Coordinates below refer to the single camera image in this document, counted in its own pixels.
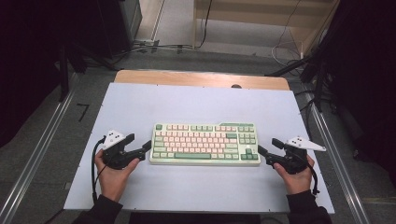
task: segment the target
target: white controller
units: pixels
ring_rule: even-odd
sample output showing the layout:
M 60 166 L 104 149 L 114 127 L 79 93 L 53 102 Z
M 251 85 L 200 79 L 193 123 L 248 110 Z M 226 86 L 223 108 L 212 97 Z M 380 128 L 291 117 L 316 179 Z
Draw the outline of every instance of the white controller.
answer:
M 293 138 L 289 139 L 285 144 L 292 146 L 292 147 L 301 148 L 301 149 L 308 149 L 308 150 L 315 150 L 315 151 L 326 151 L 326 147 L 322 147 L 322 146 L 315 144 L 309 140 L 306 140 L 300 136 L 293 137 Z
M 116 145 L 118 142 L 122 141 L 125 139 L 125 135 L 123 135 L 122 133 L 119 133 L 117 131 L 114 130 L 110 130 L 108 131 L 108 134 L 106 136 L 106 140 L 103 143 L 103 150 L 106 150 L 114 145 Z

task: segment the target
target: handheld controller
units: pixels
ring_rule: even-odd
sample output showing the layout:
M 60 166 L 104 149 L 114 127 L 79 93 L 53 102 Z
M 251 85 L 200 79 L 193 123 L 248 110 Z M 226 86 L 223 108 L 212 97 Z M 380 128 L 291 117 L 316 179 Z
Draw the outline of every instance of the handheld controller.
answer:
M 286 143 L 283 143 L 273 138 L 272 144 L 280 149 L 285 149 L 286 155 L 284 157 L 281 157 L 269 153 L 267 149 L 263 148 L 260 145 L 258 148 L 259 153 L 264 156 L 266 164 L 274 167 L 274 164 L 277 162 L 281 166 L 283 166 L 290 175 L 300 173 L 307 167 L 307 149 L 320 151 L 326 150 L 325 147 L 321 147 L 315 143 L 303 139 L 302 137 L 294 137 Z
M 138 158 L 143 161 L 146 159 L 146 152 L 151 149 L 151 141 L 148 141 L 142 148 L 126 152 L 125 146 L 134 141 L 134 133 L 126 137 L 116 131 L 110 131 L 106 137 L 103 147 L 103 162 L 110 168 L 121 170 L 129 162 Z

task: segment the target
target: space bar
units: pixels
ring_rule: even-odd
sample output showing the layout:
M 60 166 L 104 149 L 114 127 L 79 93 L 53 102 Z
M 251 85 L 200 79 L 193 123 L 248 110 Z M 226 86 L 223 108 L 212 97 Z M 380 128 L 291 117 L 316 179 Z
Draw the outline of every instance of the space bar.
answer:
M 210 160 L 208 153 L 175 153 L 175 159 Z

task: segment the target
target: black controller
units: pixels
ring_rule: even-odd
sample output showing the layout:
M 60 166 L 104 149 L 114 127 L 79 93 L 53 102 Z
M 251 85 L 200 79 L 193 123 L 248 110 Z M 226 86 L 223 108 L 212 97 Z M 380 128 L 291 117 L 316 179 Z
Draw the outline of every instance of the black controller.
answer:
M 274 163 L 277 162 L 291 175 L 300 173 L 306 168 L 308 164 L 308 160 L 306 159 L 306 149 L 284 144 L 275 138 L 272 139 L 272 144 L 280 149 L 285 149 L 286 155 L 284 157 L 277 156 L 269 153 L 267 149 L 259 145 L 258 151 L 262 156 L 264 156 L 268 165 L 271 165 L 274 168 Z
M 146 159 L 146 152 L 151 149 L 151 141 L 148 141 L 142 148 L 126 152 L 125 146 L 134 141 L 134 134 L 129 134 L 116 145 L 103 151 L 103 162 L 110 168 L 122 170 L 133 159 L 138 158 L 143 161 Z

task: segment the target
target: finger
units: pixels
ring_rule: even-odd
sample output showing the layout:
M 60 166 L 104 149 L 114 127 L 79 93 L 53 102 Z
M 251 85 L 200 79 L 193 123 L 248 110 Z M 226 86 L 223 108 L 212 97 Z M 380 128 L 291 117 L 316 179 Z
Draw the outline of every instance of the finger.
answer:
M 131 162 L 129 162 L 129 164 L 124 169 L 128 175 L 136 168 L 139 162 L 140 160 L 138 158 L 133 159 Z
M 280 177 L 284 177 L 288 172 L 286 172 L 285 168 L 283 168 L 282 165 L 280 165 L 279 163 L 274 163 L 274 169 L 276 170 L 276 172 L 280 175 Z
M 308 163 L 309 163 L 312 167 L 314 167 L 315 161 L 312 160 L 312 158 L 311 158 L 309 155 L 306 155 L 306 159 L 308 160 Z
M 98 170 L 102 170 L 105 167 L 102 157 L 103 157 L 103 150 L 100 149 L 98 153 L 96 153 L 95 155 L 95 164 Z

